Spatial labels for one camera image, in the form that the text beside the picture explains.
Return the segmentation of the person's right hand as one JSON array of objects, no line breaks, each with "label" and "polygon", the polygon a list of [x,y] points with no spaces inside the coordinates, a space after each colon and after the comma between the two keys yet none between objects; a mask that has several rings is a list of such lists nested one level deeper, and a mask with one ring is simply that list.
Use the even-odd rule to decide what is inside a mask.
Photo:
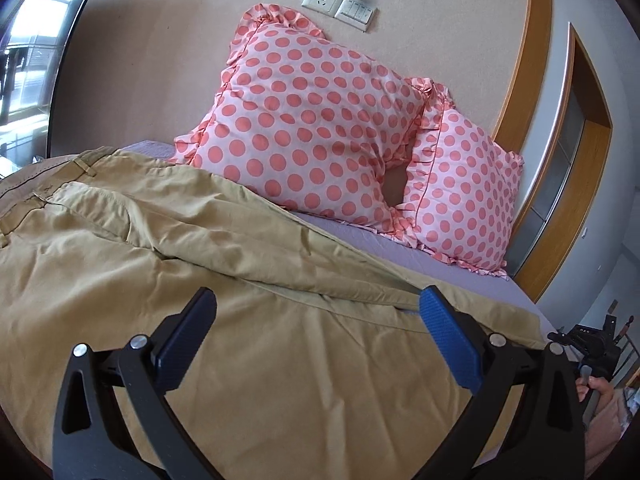
[{"label": "person's right hand", "polygon": [[605,378],[582,375],[576,380],[576,390],[579,402],[586,404],[582,422],[588,428],[590,422],[613,399],[614,387]]}]

